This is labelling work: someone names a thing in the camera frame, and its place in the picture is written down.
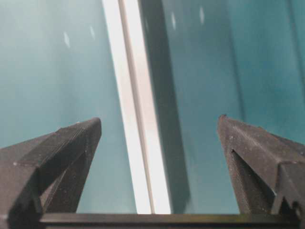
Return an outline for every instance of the white metal strip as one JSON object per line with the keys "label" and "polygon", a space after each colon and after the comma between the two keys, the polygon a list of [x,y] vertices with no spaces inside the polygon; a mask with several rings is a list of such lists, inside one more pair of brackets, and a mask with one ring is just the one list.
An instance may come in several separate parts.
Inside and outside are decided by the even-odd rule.
{"label": "white metal strip", "polygon": [[132,72],[136,109],[144,160],[149,174],[149,190],[156,214],[170,214],[171,207],[164,172],[162,147],[154,106],[148,57],[145,48],[138,0],[120,0],[129,67]]}
{"label": "white metal strip", "polygon": [[138,214],[151,214],[137,114],[118,0],[102,0],[116,75],[122,119]]}

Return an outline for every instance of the white light spot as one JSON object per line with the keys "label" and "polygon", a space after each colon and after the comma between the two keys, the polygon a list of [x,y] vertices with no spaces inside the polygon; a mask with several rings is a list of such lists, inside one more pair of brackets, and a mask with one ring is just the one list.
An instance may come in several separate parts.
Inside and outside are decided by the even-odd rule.
{"label": "white light spot", "polygon": [[146,18],[145,18],[145,28],[146,28],[146,31],[149,32],[149,25],[148,25],[148,21]]}
{"label": "white light spot", "polygon": [[173,24],[173,30],[176,30],[176,18],[173,12],[172,12],[172,24]]}
{"label": "white light spot", "polygon": [[63,39],[65,41],[65,44],[68,48],[70,48],[70,38],[68,36],[68,34],[64,31],[63,32]]}
{"label": "white light spot", "polygon": [[204,11],[203,11],[202,6],[199,9],[199,18],[200,18],[200,23],[203,25],[203,23],[204,23]]}
{"label": "white light spot", "polygon": [[92,38],[95,40],[95,32],[94,32],[94,29],[92,26],[90,26],[90,33],[91,33]]}

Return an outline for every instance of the teal background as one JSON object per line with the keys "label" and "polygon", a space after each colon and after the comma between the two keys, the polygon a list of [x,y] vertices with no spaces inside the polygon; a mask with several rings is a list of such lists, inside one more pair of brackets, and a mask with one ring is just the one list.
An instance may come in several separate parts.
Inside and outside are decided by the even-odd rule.
{"label": "teal background", "polygon": [[[186,180],[184,183],[189,186],[183,189],[180,182],[176,190],[170,189],[172,202],[184,202],[174,205],[173,212],[237,213],[216,134],[217,119],[227,114],[305,144],[305,2],[154,2],[161,2],[162,7],[147,7],[147,1],[142,0],[142,14],[158,118],[161,123],[169,122],[164,113],[177,110],[184,152],[183,156],[175,156],[175,150],[164,152],[165,158],[172,158],[165,160],[167,173],[169,179],[176,183]],[[203,25],[200,8],[204,11]],[[166,28],[156,23],[165,23]],[[160,44],[149,39],[152,36]],[[158,67],[163,72],[154,70],[158,61],[162,62]],[[164,77],[173,82],[174,95],[166,96],[175,98],[176,107],[166,103],[170,99],[160,98],[161,94],[165,96],[160,91],[172,90],[172,86],[164,85],[165,80],[160,80]],[[160,128],[163,148],[169,148],[171,143],[164,132],[171,131]],[[187,179],[173,166],[177,161],[181,164],[182,159]]]}
{"label": "teal background", "polygon": [[0,0],[0,147],[95,116],[102,138],[78,211],[135,213],[102,2]]}
{"label": "teal background", "polygon": [[[305,144],[305,1],[141,2],[173,212],[237,213],[217,118]],[[0,0],[0,147],[94,116],[78,211],[135,213],[101,1]]]}

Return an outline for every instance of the vertical strip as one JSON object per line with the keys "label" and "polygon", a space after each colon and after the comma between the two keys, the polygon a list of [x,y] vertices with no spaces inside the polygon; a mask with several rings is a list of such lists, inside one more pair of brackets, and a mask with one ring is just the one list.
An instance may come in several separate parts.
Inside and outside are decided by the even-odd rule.
{"label": "vertical strip", "polygon": [[151,214],[148,182],[144,167],[136,105],[133,97],[128,56],[118,0],[102,0],[120,98],[128,158],[138,214]]}
{"label": "vertical strip", "polygon": [[149,181],[153,213],[170,214],[158,121],[138,0],[120,0],[122,24],[133,92],[136,101],[143,158]]}
{"label": "vertical strip", "polygon": [[297,37],[297,28],[296,28],[296,22],[295,22],[295,14],[293,10],[293,5],[291,0],[287,0],[287,8],[288,8],[288,17],[290,22],[290,27],[292,30],[292,39],[293,39],[293,45],[296,53],[296,59],[297,59],[297,68],[300,72],[300,80],[302,82],[302,93],[303,93],[303,100],[305,101],[305,76],[304,76],[304,66],[303,66],[303,58],[301,54],[300,44]]}
{"label": "vertical strip", "polygon": [[234,69],[234,77],[235,77],[235,82],[236,82],[236,90],[238,94],[238,100],[239,100],[239,107],[240,107],[240,113],[241,113],[241,118],[242,121],[246,121],[246,114],[244,110],[244,99],[243,99],[243,93],[242,93],[242,86],[240,83],[240,73],[238,70],[238,64],[237,64],[237,56],[236,56],[236,50],[235,50],[235,45],[234,45],[234,37],[233,37],[233,27],[232,27],[232,20],[231,20],[231,14],[229,10],[229,5],[227,2],[225,2],[225,10],[226,10],[226,16],[228,18],[228,22],[230,25],[230,49],[232,52],[232,62],[233,62],[233,69]]}

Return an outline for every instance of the glass panel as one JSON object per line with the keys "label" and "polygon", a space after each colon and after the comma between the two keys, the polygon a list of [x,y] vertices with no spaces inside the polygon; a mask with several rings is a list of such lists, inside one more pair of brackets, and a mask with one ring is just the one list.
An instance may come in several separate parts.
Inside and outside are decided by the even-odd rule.
{"label": "glass panel", "polygon": [[142,0],[174,213],[237,213],[221,114],[305,143],[304,1]]}
{"label": "glass panel", "polygon": [[97,116],[78,211],[135,213],[102,2],[1,0],[0,11],[0,147]]}

